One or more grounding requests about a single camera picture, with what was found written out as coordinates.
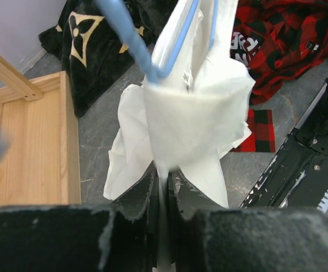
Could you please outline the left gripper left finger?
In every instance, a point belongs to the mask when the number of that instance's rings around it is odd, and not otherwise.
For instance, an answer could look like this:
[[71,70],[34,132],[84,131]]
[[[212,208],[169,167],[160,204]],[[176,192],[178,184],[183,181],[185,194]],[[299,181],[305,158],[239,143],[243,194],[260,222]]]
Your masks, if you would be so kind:
[[157,174],[109,204],[0,207],[0,271],[151,271]]

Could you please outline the white shirt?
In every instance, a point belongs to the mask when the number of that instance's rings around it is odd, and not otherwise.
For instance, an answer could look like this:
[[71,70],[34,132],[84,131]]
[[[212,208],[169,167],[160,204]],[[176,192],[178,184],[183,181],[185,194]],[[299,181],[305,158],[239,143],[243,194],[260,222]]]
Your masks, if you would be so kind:
[[118,106],[120,128],[109,151],[104,197],[117,199],[151,163],[159,176],[157,270],[172,266],[169,249],[168,174],[180,169],[210,200],[228,207],[220,159],[250,136],[246,122],[254,80],[230,56],[237,1],[217,1],[214,43],[198,74],[171,74],[157,83],[144,73]]

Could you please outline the blue wire hanger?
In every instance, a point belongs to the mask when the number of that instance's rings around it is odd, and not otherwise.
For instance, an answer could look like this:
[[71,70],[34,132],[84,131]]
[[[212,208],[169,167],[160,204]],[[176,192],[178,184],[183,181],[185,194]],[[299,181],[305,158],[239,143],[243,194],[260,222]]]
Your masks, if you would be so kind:
[[156,38],[149,53],[124,1],[95,1],[111,28],[150,82],[171,74],[198,74],[214,43],[217,1],[130,1],[143,26]]

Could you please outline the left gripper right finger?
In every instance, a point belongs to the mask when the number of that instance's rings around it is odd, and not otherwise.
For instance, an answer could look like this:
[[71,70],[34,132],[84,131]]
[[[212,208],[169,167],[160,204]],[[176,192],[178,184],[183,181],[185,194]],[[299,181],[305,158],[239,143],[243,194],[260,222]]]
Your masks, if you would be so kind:
[[328,271],[328,217],[315,209],[225,209],[169,174],[177,271]]

